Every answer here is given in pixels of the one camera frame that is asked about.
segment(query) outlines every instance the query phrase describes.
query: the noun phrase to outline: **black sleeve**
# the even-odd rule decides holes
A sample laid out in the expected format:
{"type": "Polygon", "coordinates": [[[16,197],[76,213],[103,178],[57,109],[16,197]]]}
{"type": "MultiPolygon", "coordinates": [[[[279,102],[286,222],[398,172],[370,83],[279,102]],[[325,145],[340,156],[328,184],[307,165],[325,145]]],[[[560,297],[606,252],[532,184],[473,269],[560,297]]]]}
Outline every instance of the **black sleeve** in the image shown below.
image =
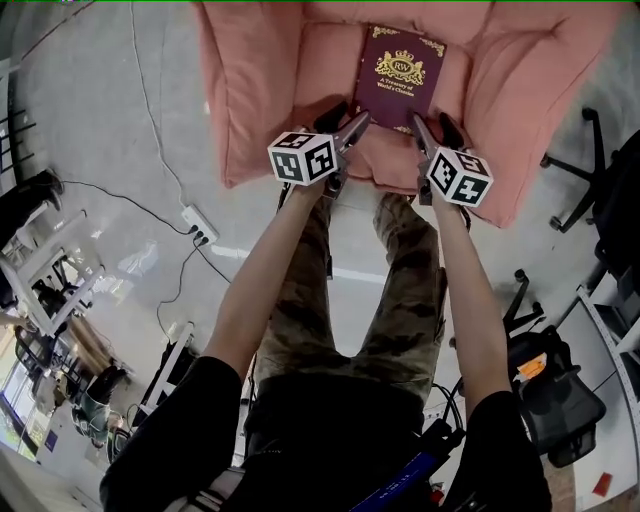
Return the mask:
{"type": "Polygon", "coordinates": [[[508,391],[485,398],[469,419],[445,509],[470,501],[486,510],[551,510],[540,457],[524,430],[516,398],[508,391]]]}
{"type": "Polygon", "coordinates": [[[107,470],[104,510],[162,511],[208,487],[231,464],[241,392],[229,365],[199,358],[107,470]]]}

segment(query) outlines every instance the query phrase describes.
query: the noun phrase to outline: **pink armchair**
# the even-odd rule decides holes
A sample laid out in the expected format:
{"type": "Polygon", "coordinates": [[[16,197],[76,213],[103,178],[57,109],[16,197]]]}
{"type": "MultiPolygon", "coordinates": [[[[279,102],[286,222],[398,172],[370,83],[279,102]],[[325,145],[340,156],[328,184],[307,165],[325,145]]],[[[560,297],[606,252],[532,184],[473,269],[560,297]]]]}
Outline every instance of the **pink armchair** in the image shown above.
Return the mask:
{"type": "MultiPolygon", "coordinates": [[[[606,48],[620,3],[196,3],[222,180],[271,174],[266,147],[350,99],[368,23],[427,33],[448,49],[431,104],[465,128],[494,173],[480,217],[506,227],[569,103],[606,48]]],[[[411,137],[370,126],[350,176],[416,193],[411,137]]]]}

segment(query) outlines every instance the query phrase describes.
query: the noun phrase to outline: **red book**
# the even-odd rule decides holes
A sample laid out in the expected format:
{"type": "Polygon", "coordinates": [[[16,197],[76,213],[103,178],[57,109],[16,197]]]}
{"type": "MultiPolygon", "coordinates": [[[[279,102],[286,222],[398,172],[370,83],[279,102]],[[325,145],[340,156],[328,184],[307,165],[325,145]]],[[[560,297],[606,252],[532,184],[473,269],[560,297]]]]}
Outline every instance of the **red book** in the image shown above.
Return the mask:
{"type": "Polygon", "coordinates": [[[353,98],[354,114],[371,112],[373,122],[411,133],[409,115],[427,117],[447,51],[425,35],[372,25],[367,32],[353,98]]]}

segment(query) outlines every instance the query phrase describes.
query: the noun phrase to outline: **white cable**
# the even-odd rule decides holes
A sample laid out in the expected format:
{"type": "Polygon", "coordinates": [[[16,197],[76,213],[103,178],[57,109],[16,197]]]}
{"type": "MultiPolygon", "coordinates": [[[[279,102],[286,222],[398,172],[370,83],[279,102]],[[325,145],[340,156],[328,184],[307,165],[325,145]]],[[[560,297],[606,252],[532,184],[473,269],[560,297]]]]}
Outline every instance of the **white cable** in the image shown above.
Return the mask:
{"type": "Polygon", "coordinates": [[[182,192],[183,192],[182,183],[180,182],[180,178],[178,178],[178,175],[175,172],[173,172],[173,169],[169,167],[169,164],[167,164],[166,160],[164,159],[164,149],[162,146],[162,142],[160,141],[160,136],[158,135],[158,128],[156,127],[156,123],[153,120],[153,116],[151,115],[151,107],[149,106],[149,98],[147,97],[147,91],[144,86],[144,76],[142,75],[142,66],[140,65],[140,57],[138,56],[138,46],[136,44],[136,25],[135,25],[134,16],[133,16],[133,2],[129,2],[129,10],[131,11],[131,35],[133,38],[133,51],[136,55],[136,63],[138,64],[138,73],[140,73],[140,86],[142,87],[144,102],[147,106],[147,114],[149,114],[149,121],[151,121],[151,127],[153,128],[153,136],[156,139],[156,145],[158,147],[158,158],[160,159],[162,166],[167,171],[169,171],[169,174],[171,174],[171,176],[173,176],[173,178],[175,179],[176,184],[178,185],[178,189],[180,191],[178,194],[178,201],[180,202],[180,206],[182,206],[182,208],[184,209],[186,208],[186,205],[184,204],[184,202],[182,202],[182,192]]]}

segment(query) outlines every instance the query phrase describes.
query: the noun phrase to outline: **floor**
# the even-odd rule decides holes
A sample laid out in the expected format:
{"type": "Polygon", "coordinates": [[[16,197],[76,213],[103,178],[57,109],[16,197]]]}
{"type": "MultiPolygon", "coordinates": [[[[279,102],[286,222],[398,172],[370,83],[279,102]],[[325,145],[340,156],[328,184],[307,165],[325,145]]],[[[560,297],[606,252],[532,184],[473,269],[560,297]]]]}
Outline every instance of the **floor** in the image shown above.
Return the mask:
{"type": "MultiPolygon", "coordinates": [[[[23,6],[13,55],[24,55],[46,30],[82,8],[23,6]]],[[[273,217],[279,187],[267,177],[229,191],[217,179],[190,7],[135,4],[134,13],[144,83],[166,160],[184,184],[185,202],[197,205],[220,233],[207,257],[232,278],[273,217]]],[[[582,105],[600,112],[607,155],[640,127],[638,18],[620,26],[611,50],[556,133],[553,155],[592,167],[592,136],[580,117],[582,105]]],[[[127,195],[175,226],[186,227],[177,187],[160,164],[147,116],[129,4],[85,8],[39,44],[22,61],[17,76],[18,104],[38,123],[26,141],[36,153],[33,172],[53,166],[63,179],[127,195]]],[[[515,293],[513,273],[519,268],[531,279],[531,300],[542,303],[549,321],[563,315],[577,285],[594,269],[594,227],[583,221],[562,235],[548,225],[551,215],[572,209],[585,187],[558,169],[541,170],[510,228],[499,230],[474,219],[473,240],[505,309],[515,293]]],[[[336,344],[347,355],[359,349],[387,273],[384,251],[371,226],[375,200],[372,187],[349,182],[331,225],[336,275],[329,284],[331,316],[336,344]]],[[[88,212],[107,269],[89,319],[134,370],[134,380],[146,386],[166,343],[156,306],[176,294],[180,267],[191,245],[125,201],[80,185],[67,185],[63,212],[50,222],[80,209],[88,212]]],[[[428,208],[416,210],[433,219],[428,208]]],[[[161,318],[170,332],[194,322],[194,345],[202,349],[227,284],[196,256],[186,267],[180,298],[163,306],[161,318]]],[[[450,318],[447,326],[445,339],[452,335],[450,318]]],[[[436,381],[452,387],[458,377],[455,352],[445,344],[436,381]]],[[[434,393],[427,407],[441,402],[434,393]]]]}

